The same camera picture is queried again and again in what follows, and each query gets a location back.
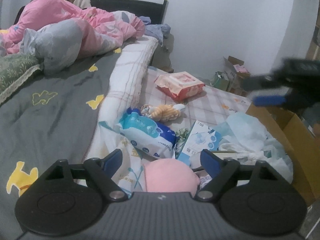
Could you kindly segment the blue mask box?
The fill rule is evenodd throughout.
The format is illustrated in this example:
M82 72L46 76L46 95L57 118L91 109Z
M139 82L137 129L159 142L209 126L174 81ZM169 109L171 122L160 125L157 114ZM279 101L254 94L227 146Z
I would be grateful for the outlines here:
M177 160L190 165L190 157L200 153L202 150L216 151L222 135L205 123L196 120L191 127L182 148L179 151Z

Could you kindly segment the pink panda plush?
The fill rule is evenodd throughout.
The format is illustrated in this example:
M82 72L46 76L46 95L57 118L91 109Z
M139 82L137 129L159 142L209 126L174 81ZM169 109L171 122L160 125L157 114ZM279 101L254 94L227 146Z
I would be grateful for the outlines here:
M158 159L144 166L147 192L189 192L195 196L199 177L176 159Z

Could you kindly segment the blue white wipes pack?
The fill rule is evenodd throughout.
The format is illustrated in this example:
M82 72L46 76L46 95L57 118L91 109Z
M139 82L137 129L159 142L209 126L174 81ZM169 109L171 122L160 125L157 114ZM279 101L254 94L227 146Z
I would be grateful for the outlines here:
M168 126L142 116L137 108L128 108L115 129L136 149L149 156L158 159L174 156L176 133Z

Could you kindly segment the open box with pink items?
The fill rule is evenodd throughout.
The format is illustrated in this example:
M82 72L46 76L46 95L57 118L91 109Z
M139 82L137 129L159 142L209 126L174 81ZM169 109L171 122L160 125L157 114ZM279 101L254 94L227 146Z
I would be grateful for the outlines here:
M244 67L244 61L229 56L224 58L224 72L229 79L227 91L239 96L246 97L248 92L242 87L244 79L250 77L250 72Z

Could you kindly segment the white floral cloth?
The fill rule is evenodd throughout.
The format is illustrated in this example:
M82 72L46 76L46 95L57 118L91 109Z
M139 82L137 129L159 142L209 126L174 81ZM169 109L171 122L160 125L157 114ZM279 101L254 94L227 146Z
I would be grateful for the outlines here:
M111 129L107 122L98 122L100 129L100 158L109 155L114 150L121 150L122 161L112 180L129 196L133 192L145 192L145 167L142 157L129 140Z

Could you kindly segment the white plastic bag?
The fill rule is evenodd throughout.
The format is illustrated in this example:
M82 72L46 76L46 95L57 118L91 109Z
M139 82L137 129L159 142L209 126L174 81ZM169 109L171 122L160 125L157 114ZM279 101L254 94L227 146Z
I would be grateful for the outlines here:
M292 183L292 160L283 145L256 117L237 112L215 126L215 130L222 136L218 147L220 151L234 151L234 159L242 165L266 161Z

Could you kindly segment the checked low mattress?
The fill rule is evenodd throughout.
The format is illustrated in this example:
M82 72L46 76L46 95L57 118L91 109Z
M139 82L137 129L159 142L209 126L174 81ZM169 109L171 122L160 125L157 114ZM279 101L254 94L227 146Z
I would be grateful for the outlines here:
M161 92L154 81L165 72L149 66L142 81L138 107L143 105L174 105L176 102L171 97ZM216 126L224 122L227 117L236 112L246 112L251 105L251 100L229 92L205 86L203 91L196 96L182 102L185 110L182 115L166 125L175 132L180 129L190 129L196 120L207 126Z

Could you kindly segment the brown cardboard box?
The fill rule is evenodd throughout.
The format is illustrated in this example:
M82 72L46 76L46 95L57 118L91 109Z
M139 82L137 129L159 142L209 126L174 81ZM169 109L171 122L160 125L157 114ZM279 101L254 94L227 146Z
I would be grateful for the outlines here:
M307 205L319 200L319 146L300 118L277 107L255 107L246 111L256 117L285 148L293 162L294 188Z

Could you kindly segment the grey sheet with yellow dogs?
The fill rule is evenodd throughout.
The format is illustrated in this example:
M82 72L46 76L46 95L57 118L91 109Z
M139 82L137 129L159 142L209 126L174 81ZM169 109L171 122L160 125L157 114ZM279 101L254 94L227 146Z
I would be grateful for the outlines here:
M14 208L27 185L58 159L84 159L99 114L89 102L108 93L117 59L109 52L38 72L1 105L1 239L22 232Z

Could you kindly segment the red pink wipes pack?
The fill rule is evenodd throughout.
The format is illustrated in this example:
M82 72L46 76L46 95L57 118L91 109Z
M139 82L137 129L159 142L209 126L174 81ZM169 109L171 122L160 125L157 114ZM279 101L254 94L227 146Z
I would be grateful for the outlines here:
M196 96L205 86L202 81L188 72L163 74L158 76L154 83L160 91L176 102Z

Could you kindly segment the white plaid mattress pad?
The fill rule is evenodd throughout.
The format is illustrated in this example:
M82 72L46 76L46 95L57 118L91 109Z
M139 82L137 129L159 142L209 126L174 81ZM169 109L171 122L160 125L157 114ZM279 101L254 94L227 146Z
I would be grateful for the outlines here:
M81 104L86 107L89 114L97 115L91 121L93 137L81 161L106 155L107 150L103 149L98 122L105 121L109 127L114 128L123 113L129 107L137 105L142 79L157 47L157 39L145 35L126 45L118 54L119 58L110 75L107 91L97 92Z

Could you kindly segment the orange white knitted toy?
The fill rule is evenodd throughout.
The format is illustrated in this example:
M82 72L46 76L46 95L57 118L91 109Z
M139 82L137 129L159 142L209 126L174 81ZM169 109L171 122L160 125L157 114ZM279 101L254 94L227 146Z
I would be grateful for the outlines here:
M175 105L143 105L140 109L142 116L146 116L153 121L167 122L176 120L181 116L181 113L185 110L184 104Z

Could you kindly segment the blue clothes pile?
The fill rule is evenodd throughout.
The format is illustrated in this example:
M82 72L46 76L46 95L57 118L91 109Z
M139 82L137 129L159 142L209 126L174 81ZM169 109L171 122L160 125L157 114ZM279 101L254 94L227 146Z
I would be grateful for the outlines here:
M169 37L171 27L168 24L152 24L149 17L140 16L139 19L145 25L144 35L156 38L162 46L164 39Z

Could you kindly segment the black headboard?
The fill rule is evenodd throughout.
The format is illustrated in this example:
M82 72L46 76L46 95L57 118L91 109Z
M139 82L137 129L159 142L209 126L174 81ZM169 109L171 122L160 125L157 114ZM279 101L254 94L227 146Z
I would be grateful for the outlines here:
M145 30L141 16L149 17L152 24L162 24L165 6L137 0L92 0L91 7L81 9L69 0L34 0L17 20L10 31L24 31L26 28L39 30L56 23L75 21L84 30L95 30L100 34L116 31L128 37L141 37Z

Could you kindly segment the pink and grey quilt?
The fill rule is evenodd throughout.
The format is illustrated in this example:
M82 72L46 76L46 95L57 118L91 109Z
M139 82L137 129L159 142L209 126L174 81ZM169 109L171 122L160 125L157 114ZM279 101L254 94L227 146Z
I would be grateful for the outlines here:
M143 21L128 11L80 9L66 0L33 0L1 33L1 56L31 54L52 75L77 59L102 55L145 33Z

